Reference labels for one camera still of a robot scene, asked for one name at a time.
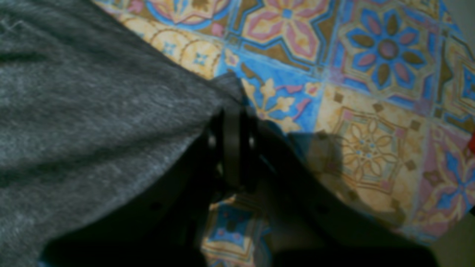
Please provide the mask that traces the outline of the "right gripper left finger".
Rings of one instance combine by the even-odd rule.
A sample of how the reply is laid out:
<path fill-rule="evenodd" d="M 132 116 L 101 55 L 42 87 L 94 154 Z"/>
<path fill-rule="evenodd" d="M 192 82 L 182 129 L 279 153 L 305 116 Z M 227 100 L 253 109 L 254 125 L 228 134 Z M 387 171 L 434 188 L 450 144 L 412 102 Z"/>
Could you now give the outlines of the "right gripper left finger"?
<path fill-rule="evenodd" d="M 221 111 L 185 154 L 147 190 L 105 217 L 57 238 L 43 267 L 158 266 L 200 253 L 209 205 L 239 189 L 239 112 Z"/>

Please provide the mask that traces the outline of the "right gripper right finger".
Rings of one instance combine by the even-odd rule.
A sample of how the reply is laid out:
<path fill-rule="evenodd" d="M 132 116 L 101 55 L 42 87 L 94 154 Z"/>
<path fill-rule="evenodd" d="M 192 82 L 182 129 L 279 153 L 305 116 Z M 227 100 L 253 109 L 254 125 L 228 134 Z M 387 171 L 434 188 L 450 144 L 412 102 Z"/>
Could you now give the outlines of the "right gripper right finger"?
<path fill-rule="evenodd" d="M 277 248 L 275 267 L 436 267 L 432 252 L 344 204 L 310 167 L 329 162 L 341 171 L 337 138 L 322 132 L 286 137 L 276 124 L 239 113 L 240 183 L 270 203 Z"/>

